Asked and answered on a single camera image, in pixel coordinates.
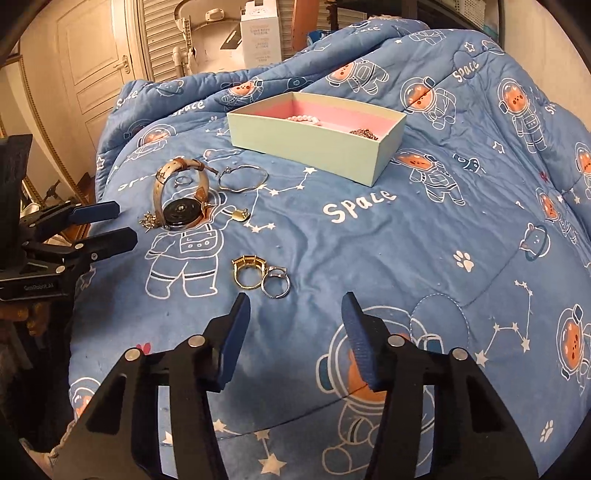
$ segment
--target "white pipe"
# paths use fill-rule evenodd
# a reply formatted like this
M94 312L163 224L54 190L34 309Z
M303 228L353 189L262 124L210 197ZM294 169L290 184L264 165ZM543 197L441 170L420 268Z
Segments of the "white pipe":
M173 63L177 71L177 78L184 77L183 56L181 54L181 47L179 46L173 48Z

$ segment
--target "metal screw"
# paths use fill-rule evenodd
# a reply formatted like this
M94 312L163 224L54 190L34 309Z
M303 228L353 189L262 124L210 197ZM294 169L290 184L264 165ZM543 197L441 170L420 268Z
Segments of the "metal screw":
M463 348L454 348L452 355L456 360L460 361L468 358L468 352L466 352Z
M189 346L194 348L205 345L205 337L203 335L193 335L189 339Z
M404 337L401 337L400 335L390 335L388 337L388 344L390 346L403 346L404 345Z
M133 362L134 360L137 360L139 358L139 355L140 353L137 348L130 348L125 352L125 359L128 362Z

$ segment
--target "bed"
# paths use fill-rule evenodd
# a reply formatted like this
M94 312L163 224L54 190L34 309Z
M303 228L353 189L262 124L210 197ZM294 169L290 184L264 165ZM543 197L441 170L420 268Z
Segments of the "bed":
M290 90L408 114L374 187L232 146L228 111ZM121 214L93 233L131 226L139 240L77 286L76 415L123 351L171 349L227 313L240 292L231 260L258 255L287 267L292 288L281 300L249 292L236 372L210 396L231 479L363 477L384 396L364 385L348 346L347 291L420 348L466 348L543 473L589 411L590 146L581 122L490 38L415 20L353 24L271 67L127 84L96 175L97 198L116 200ZM217 191L211 177L210 223L146 232L138 221L152 210L155 172L180 155L269 177L241 194ZM169 181L163 201L196 187ZM230 219L243 208L246 223ZM430 464L429 387L423 413L417 474ZM174 475L165 389L159 436L163 472Z

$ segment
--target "mint green box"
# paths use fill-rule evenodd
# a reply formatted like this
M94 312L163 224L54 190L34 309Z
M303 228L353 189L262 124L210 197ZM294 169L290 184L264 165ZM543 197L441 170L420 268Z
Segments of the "mint green box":
M320 126L287 120L310 115ZM232 145L372 187L402 141L406 114L344 98L289 92L228 113ZM378 140L351 134L368 129Z

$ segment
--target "white door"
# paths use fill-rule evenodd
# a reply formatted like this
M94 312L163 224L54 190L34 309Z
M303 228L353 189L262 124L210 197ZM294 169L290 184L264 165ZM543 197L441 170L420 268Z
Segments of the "white door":
M23 35L21 53L62 162L75 181L85 171L94 175L106 119L121 87L135 78L125 0L51 1Z

